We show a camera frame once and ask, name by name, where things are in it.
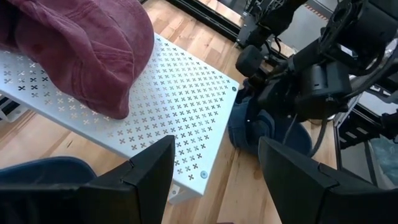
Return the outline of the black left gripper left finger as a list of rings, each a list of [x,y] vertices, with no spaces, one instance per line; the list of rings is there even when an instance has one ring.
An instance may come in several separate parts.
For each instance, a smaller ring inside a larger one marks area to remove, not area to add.
[[[0,184],[0,224],[161,224],[174,158],[165,136],[85,184]]]

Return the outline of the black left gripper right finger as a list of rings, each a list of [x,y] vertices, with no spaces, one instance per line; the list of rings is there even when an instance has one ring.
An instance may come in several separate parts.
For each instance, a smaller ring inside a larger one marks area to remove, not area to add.
[[[265,136],[258,154],[283,224],[398,224],[398,189],[380,189]]]

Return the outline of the blue denim cap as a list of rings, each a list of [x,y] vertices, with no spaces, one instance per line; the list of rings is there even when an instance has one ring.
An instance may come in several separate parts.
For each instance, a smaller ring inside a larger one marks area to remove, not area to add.
[[[85,184],[97,178],[83,160],[48,157],[0,169],[0,184]]]
[[[292,118],[272,116],[258,108],[247,87],[238,91],[228,120],[228,134],[235,148],[255,157],[262,136],[284,143],[304,155],[312,148],[311,137],[302,124]]]

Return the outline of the maroon cotton cap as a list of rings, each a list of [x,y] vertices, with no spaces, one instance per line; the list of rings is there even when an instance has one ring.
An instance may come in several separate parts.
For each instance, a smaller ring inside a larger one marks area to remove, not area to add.
[[[0,49],[29,57],[60,91],[113,119],[128,116],[153,48],[139,0],[0,0]]]

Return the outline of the black equipment box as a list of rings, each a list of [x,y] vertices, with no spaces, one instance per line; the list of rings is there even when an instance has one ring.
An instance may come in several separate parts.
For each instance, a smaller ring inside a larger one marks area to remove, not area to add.
[[[337,128],[340,149],[355,146],[370,139],[378,138],[381,128],[365,119],[350,118]]]

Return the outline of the white perforated shelf rack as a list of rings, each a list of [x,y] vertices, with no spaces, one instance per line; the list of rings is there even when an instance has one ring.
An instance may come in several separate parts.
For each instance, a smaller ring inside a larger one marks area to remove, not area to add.
[[[151,58],[129,94],[129,115],[111,119],[58,90],[31,59],[0,51],[0,94],[105,149],[132,157],[175,136],[169,202],[205,193],[238,83],[157,35]]]

